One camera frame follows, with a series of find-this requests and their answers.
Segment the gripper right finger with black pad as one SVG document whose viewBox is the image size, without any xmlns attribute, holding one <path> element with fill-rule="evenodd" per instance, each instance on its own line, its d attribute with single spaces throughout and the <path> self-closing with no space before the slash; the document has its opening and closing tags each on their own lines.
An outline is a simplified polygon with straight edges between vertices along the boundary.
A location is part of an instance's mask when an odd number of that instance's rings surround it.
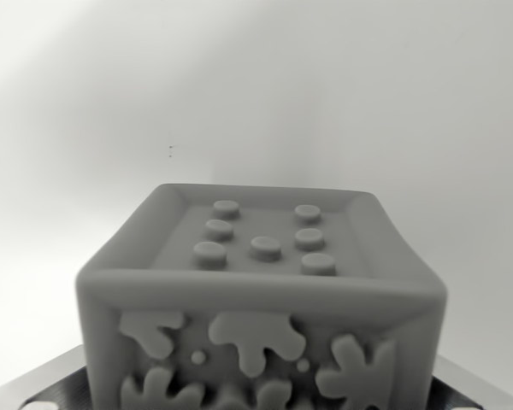
<svg viewBox="0 0 513 410">
<path fill-rule="evenodd" d="M 433 369 L 429 409 L 513 409 L 513 395 L 443 356 Z"/>
</svg>

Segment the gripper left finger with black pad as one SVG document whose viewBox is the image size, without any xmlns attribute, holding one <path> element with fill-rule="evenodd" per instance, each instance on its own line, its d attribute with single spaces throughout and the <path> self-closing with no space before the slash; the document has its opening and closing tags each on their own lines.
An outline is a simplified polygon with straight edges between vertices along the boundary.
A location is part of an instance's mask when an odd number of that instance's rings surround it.
<svg viewBox="0 0 513 410">
<path fill-rule="evenodd" d="M 0 386 L 0 409 L 19 409 L 23 403 L 86 364 L 84 346 L 78 345 L 30 372 Z"/>
</svg>

